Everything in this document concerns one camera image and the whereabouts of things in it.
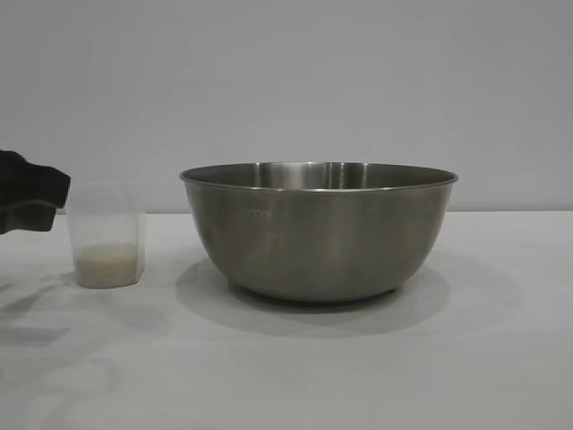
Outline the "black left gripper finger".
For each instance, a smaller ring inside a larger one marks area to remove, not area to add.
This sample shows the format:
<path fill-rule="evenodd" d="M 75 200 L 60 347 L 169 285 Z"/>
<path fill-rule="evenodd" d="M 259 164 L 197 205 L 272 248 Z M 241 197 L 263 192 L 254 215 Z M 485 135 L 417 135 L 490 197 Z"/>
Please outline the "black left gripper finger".
<path fill-rule="evenodd" d="M 1 211 L 29 205 L 62 209 L 71 178 L 50 166 L 30 163 L 21 154 L 1 150 Z"/>
<path fill-rule="evenodd" d="M 55 217 L 56 209 L 52 207 L 16 207 L 1 211 L 1 234 L 20 230 L 48 232 Z"/>

